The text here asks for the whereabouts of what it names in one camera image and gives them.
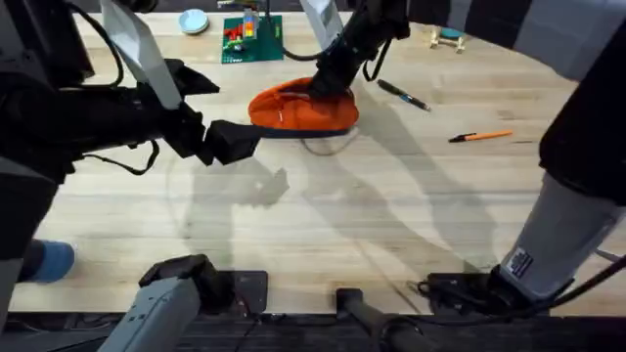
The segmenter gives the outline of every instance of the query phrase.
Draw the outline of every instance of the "green circuit board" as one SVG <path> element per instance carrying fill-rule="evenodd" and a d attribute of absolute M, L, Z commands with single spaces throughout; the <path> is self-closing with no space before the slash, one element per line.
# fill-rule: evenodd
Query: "green circuit board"
<path fill-rule="evenodd" d="M 242 22 L 242 18 L 224 19 L 224 29 L 236 28 Z M 224 50 L 229 39 L 222 35 L 222 64 L 282 60 L 283 51 L 279 43 L 283 43 L 283 17 L 272 16 L 272 24 L 273 28 L 265 17 L 259 18 L 256 39 L 244 41 L 246 49 L 240 53 Z"/>

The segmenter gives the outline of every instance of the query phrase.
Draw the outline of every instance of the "black pen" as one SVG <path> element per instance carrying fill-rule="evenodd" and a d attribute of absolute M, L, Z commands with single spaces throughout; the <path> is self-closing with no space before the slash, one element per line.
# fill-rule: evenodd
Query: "black pen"
<path fill-rule="evenodd" d="M 430 107 L 426 103 L 420 101 L 417 98 L 411 97 L 408 93 L 403 92 L 399 88 L 396 88 L 393 85 L 391 85 L 391 83 L 385 80 L 379 79 L 378 84 L 379 84 L 379 87 L 382 88 L 382 90 L 400 97 L 400 99 L 402 99 L 403 101 L 409 104 L 413 104 L 414 106 L 422 110 L 430 111 Z"/>

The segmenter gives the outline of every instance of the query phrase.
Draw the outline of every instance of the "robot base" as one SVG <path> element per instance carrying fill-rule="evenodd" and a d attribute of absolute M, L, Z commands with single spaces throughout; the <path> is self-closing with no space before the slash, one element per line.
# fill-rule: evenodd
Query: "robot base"
<path fill-rule="evenodd" d="M 503 286 L 492 286 L 491 277 L 492 274 L 434 273 L 412 289 L 428 299 L 432 314 L 440 316 L 503 315 L 531 305 Z"/>

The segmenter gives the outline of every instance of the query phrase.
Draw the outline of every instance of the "small blue container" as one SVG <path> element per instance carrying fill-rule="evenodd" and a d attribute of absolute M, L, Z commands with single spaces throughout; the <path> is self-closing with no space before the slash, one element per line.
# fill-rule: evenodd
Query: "small blue container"
<path fill-rule="evenodd" d="M 62 279 L 74 264 L 74 250 L 68 243 L 33 240 L 24 257 L 21 282 L 53 283 Z"/>

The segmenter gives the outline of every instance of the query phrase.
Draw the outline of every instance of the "blue object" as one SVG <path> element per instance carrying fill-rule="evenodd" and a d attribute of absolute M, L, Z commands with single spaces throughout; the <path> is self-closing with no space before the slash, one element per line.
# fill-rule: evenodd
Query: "blue object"
<path fill-rule="evenodd" d="M 452 29 L 452 28 L 441 28 L 441 36 L 444 36 L 446 38 L 450 38 L 450 39 L 458 39 L 462 36 L 463 34 L 456 30 L 456 29 Z"/>
<path fill-rule="evenodd" d="M 74 250 L 68 243 L 40 240 L 44 244 L 43 260 L 29 282 L 52 283 L 62 279 L 74 264 Z"/>
<path fill-rule="evenodd" d="M 187 10 L 178 18 L 180 29 L 186 34 L 198 34 L 208 28 L 208 17 L 199 9 Z"/>

